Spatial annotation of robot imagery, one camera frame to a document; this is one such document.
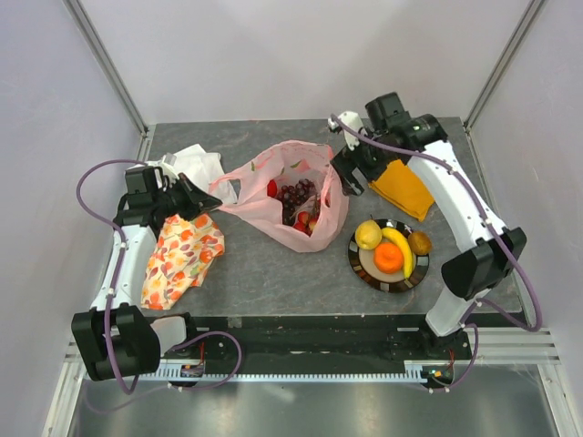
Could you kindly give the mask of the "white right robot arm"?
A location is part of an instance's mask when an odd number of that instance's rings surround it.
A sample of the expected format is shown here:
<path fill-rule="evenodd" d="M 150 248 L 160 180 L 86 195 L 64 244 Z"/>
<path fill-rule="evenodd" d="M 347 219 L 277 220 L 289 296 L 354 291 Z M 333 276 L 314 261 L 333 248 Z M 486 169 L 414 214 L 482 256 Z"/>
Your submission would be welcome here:
<path fill-rule="evenodd" d="M 355 170 L 374 182 L 399 160 L 424 183 L 459 249 L 441 268 L 444 288 L 425 316 L 425 330 L 417 335 L 418 350 L 438 358 L 471 308 L 515 269 L 527 237 L 520 228 L 510 229 L 482 199 L 435 116 L 412 117 L 395 92 L 368 102 L 365 110 L 368 125 L 353 111 L 328 119 L 328 128 L 344 135 L 345 146 L 332 159 L 344 193 L 363 193 Z"/>

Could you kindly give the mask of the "yellow fake banana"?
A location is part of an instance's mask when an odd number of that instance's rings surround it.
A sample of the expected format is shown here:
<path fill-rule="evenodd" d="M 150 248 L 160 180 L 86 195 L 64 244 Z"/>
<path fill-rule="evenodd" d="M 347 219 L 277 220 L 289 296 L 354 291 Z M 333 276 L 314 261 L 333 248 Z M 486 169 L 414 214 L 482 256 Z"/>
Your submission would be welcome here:
<path fill-rule="evenodd" d="M 414 270 L 414 254 L 411 251 L 409 243 L 405 236 L 395 228 L 385 227 L 382 229 L 382 234 L 385 239 L 392 242 L 401 250 L 404 257 L 403 274 L 405 279 L 409 279 Z"/>

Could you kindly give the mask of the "brown fake kiwi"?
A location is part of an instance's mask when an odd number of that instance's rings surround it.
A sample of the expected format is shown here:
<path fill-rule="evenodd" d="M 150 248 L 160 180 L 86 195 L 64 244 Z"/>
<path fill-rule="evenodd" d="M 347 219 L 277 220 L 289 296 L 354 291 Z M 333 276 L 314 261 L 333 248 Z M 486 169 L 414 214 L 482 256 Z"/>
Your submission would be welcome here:
<path fill-rule="evenodd" d="M 411 251 L 416 256 L 426 256 L 432 251 L 432 241 L 422 231 L 414 231 L 410 233 L 407 237 L 407 241 Z"/>

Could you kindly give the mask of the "pink plastic bag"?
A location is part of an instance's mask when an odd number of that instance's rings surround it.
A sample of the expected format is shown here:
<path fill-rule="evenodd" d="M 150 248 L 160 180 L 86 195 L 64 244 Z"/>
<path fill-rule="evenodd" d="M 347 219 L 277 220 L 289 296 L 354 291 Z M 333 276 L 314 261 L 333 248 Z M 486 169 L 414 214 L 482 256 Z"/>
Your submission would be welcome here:
<path fill-rule="evenodd" d="M 283 141 L 215 179 L 210 184 L 210 193 L 216 194 L 223 182 L 239 181 L 236 202 L 222 205 L 221 211 L 242 219 L 296 252 L 321 251 L 340 234 L 349 208 L 340 177 L 331 165 L 332 158 L 332 148 L 326 144 Z M 289 185 L 302 178 L 314 182 L 319 197 L 320 215 L 311 235 L 284 225 L 282 203 L 267 195 L 270 181 Z"/>

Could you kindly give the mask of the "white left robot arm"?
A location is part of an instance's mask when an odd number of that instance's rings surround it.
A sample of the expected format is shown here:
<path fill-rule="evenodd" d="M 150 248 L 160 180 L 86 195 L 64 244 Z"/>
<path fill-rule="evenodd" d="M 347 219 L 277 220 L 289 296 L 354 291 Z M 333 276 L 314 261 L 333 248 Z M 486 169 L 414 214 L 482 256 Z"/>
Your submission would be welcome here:
<path fill-rule="evenodd" d="M 159 368 L 168 351 L 189 358 L 199 350 L 199 334 L 189 315 L 147 319 L 139 294 L 150 256 L 166 219 L 196 219 L 221 206 L 185 174 L 161 161 L 126 160 L 126 192 L 113 219 L 89 214 L 113 229 L 103 282 L 89 310 L 78 312 L 71 330 L 92 381 L 136 379 Z"/>

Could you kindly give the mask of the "fake orange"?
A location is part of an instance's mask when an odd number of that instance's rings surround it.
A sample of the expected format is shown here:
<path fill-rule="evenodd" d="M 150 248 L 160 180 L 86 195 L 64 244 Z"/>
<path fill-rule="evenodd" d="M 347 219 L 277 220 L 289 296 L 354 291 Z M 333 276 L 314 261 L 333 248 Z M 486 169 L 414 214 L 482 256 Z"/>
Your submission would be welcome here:
<path fill-rule="evenodd" d="M 392 242 L 382 242 L 373 251 L 373 264 L 384 274 L 394 274 L 403 268 L 404 255 Z"/>

